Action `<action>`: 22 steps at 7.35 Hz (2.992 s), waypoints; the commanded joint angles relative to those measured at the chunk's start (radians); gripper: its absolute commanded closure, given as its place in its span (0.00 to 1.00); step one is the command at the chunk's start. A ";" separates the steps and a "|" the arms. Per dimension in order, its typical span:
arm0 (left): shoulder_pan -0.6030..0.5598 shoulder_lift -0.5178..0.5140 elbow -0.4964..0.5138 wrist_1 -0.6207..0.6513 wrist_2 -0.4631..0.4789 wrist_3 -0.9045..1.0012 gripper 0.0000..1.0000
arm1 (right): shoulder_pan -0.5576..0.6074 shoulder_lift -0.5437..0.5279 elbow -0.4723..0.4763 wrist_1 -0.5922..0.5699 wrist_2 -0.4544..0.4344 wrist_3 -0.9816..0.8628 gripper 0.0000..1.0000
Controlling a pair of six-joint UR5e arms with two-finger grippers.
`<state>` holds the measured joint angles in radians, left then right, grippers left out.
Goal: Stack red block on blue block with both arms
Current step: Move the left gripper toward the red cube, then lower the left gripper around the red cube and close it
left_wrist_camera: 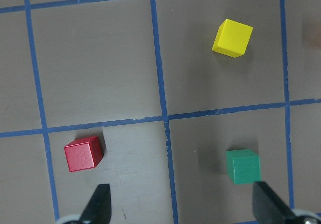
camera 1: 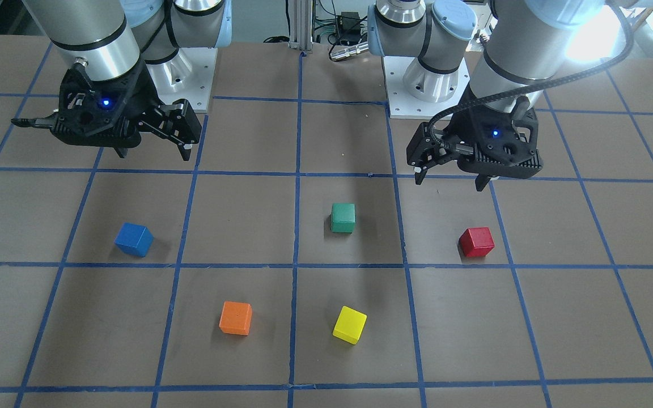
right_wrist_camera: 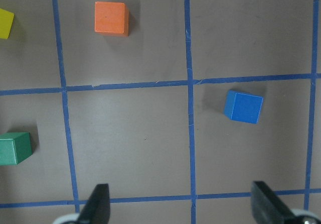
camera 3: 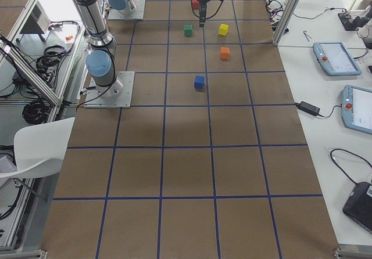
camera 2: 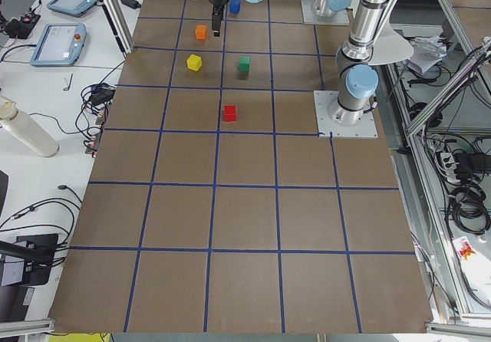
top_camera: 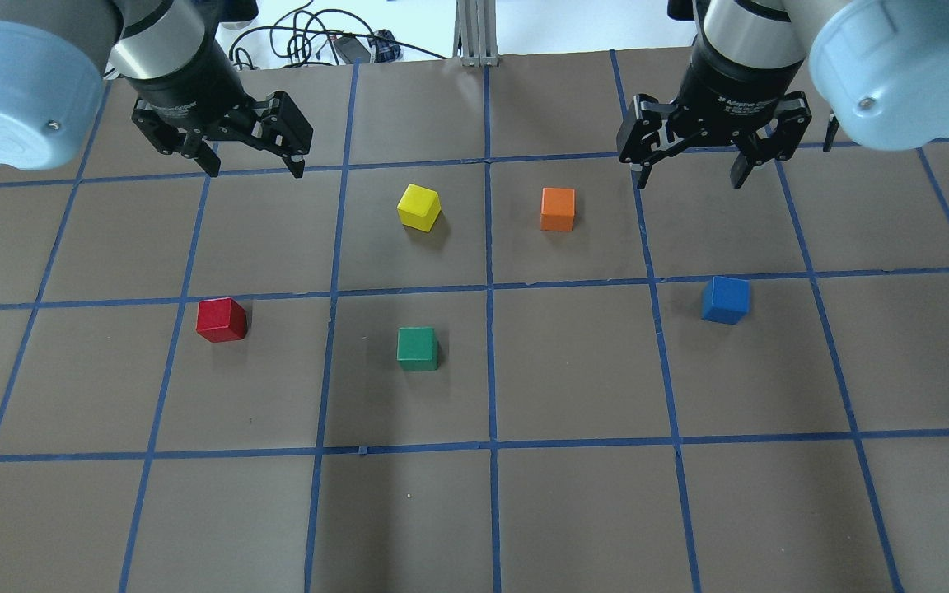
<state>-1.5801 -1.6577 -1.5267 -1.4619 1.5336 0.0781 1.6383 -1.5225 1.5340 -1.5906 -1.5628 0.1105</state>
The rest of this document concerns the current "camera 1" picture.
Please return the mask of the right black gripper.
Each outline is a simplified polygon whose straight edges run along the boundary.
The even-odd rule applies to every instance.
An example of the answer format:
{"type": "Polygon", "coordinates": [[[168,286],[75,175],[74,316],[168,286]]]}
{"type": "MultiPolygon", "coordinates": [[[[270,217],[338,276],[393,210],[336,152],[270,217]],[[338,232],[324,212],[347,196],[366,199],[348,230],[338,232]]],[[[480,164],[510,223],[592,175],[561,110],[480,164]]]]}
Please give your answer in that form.
{"type": "Polygon", "coordinates": [[[142,141],[139,121],[140,131],[173,142],[189,161],[201,139],[201,121],[189,100],[156,106],[159,100],[143,62],[104,81],[93,80],[83,64],[74,63],[61,82],[50,132],[68,145],[111,147],[125,159],[142,141]]]}

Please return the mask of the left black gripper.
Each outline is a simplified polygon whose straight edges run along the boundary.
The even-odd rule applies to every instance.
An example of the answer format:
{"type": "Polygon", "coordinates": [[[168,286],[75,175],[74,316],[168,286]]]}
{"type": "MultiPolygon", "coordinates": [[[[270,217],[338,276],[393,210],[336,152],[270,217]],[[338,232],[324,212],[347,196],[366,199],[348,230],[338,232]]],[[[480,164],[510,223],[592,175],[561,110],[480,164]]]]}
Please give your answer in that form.
{"type": "MultiPolygon", "coordinates": [[[[459,138],[458,168],[477,174],[475,189],[481,193],[493,177],[528,179],[542,170],[537,149],[538,121],[527,96],[518,96],[510,112],[484,104],[452,116],[452,134],[459,138]]],[[[415,184],[427,171],[455,160],[451,137],[428,124],[419,124],[406,148],[407,165],[415,168],[415,184]]]]}

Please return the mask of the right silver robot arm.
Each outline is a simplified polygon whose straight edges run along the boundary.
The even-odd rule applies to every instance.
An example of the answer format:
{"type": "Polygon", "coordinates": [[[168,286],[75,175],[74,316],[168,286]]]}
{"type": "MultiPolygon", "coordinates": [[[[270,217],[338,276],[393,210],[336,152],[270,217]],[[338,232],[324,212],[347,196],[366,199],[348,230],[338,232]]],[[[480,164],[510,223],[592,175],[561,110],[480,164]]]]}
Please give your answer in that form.
{"type": "Polygon", "coordinates": [[[29,14],[70,67],[58,108],[44,118],[13,118],[72,146],[108,147],[124,158],[150,133],[172,142],[184,161],[202,124],[180,91],[194,74],[186,48],[232,41],[230,1],[26,1],[29,14]]]}

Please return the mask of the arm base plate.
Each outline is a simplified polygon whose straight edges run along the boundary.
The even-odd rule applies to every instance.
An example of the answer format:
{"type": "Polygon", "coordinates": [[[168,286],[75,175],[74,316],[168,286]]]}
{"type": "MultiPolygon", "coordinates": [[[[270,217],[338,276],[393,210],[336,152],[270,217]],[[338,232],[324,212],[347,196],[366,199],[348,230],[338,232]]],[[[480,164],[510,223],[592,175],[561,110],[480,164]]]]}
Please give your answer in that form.
{"type": "Polygon", "coordinates": [[[392,118],[427,121],[456,105],[470,80],[464,58],[448,74],[430,72],[413,57],[383,57],[383,68],[392,118]]]}
{"type": "Polygon", "coordinates": [[[161,101],[188,100],[195,113],[207,113],[217,56],[215,48],[181,48],[166,62],[147,63],[161,101]]]}

